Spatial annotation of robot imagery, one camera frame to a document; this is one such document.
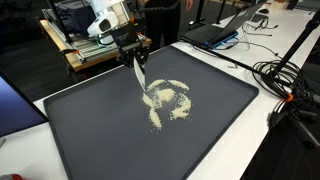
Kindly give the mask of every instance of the laptop screen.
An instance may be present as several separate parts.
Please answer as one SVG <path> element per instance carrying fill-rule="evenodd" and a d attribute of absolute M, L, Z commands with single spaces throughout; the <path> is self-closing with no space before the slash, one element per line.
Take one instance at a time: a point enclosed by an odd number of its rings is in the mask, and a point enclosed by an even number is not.
<path fill-rule="evenodd" d="M 0 71 L 0 137 L 47 121 Z"/>

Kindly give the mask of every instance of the person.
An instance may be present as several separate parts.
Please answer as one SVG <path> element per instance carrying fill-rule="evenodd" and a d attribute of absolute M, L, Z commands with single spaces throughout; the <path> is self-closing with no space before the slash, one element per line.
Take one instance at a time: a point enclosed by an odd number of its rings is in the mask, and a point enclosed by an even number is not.
<path fill-rule="evenodd" d="M 149 0 L 145 8 L 172 7 L 178 0 Z M 162 12 L 146 12 L 146 36 L 151 39 L 150 52 L 161 48 L 161 36 L 163 35 L 164 45 L 177 42 L 180 27 L 181 8 L 179 5 L 173 10 Z M 185 11 L 188 12 L 193 5 L 193 0 L 186 0 Z"/>

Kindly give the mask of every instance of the laptop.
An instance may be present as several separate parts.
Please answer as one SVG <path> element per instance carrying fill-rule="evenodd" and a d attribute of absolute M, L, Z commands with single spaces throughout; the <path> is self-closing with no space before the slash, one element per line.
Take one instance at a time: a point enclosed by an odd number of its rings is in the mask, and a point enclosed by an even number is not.
<path fill-rule="evenodd" d="M 259 3 L 237 13 L 225 28 L 205 24 L 187 32 L 181 39 L 186 42 L 205 45 L 215 48 L 222 42 L 238 35 L 237 30 L 254 15 L 264 3 Z"/>

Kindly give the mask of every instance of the white table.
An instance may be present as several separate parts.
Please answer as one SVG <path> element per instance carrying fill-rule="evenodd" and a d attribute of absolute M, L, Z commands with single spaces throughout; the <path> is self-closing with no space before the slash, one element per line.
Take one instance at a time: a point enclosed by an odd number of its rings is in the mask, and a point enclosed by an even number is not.
<path fill-rule="evenodd" d="M 263 44 L 283 56 L 296 38 L 304 30 L 305 24 L 312 18 L 309 12 L 302 10 L 284 11 L 270 10 L 269 26 L 279 25 L 274 30 L 263 30 L 272 37 L 249 36 L 249 42 Z M 230 18 L 222 21 L 225 25 Z M 301 67 L 320 35 L 320 28 L 315 30 L 291 59 Z M 215 66 L 247 83 L 258 86 L 249 71 L 238 68 L 222 59 L 203 54 L 186 43 L 175 43 L 175 47 L 192 56 Z M 232 57 L 248 65 L 257 61 L 274 60 L 269 51 L 247 45 L 238 44 L 234 48 L 220 53 Z M 236 121 L 225 132 L 211 149 L 189 179 L 239 179 L 250 163 L 256 150 L 268 132 L 268 114 L 279 99 L 273 97 L 261 87 L 256 99 L 244 110 Z M 44 112 L 43 100 L 35 102 Z M 7 137 L 6 144 L 0 149 L 0 174 L 19 173 L 32 179 L 64 180 L 67 179 L 58 150 L 48 124 L 43 124 Z"/>

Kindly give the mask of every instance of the white powder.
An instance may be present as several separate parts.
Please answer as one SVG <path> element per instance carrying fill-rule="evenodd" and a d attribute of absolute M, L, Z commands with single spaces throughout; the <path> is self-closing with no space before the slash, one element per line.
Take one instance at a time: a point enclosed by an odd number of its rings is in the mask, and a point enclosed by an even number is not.
<path fill-rule="evenodd" d="M 162 128 L 160 118 L 154 108 L 150 109 L 149 118 L 150 118 L 151 122 L 153 123 L 154 127 L 156 127 L 159 130 Z"/>
<path fill-rule="evenodd" d="M 146 94 L 143 94 L 142 100 L 146 105 L 150 106 L 151 108 L 155 107 L 153 101 Z"/>
<path fill-rule="evenodd" d="M 158 86 L 159 84 L 161 84 L 161 83 L 163 83 L 163 82 L 165 82 L 165 80 L 163 80 L 163 79 L 159 79 L 159 80 L 153 81 L 153 83 L 151 83 L 151 84 L 148 86 L 147 91 L 153 89 L 154 87 Z"/>
<path fill-rule="evenodd" d="M 164 89 L 161 91 L 157 91 L 157 96 L 159 100 L 169 102 L 175 95 L 175 92 L 172 89 Z"/>
<path fill-rule="evenodd" d="M 171 111 L 170 120 L 175 120 L 177 118 L 183 118 L 189 116 L 191 108 L 191 100 L 184 94 L 179 94 L 181 98 L 178 100 L 178 106 L 176 109 Z"/>
<path fill-rule="evenodd" d="M 168 80 L 171 84 L 173 84 L 174 86 L 180 87 L 182 89 L 186 89 L 189 90 L 189 87 L 184 84 L 183 82 L 177 81 L 177 80 Z"/>

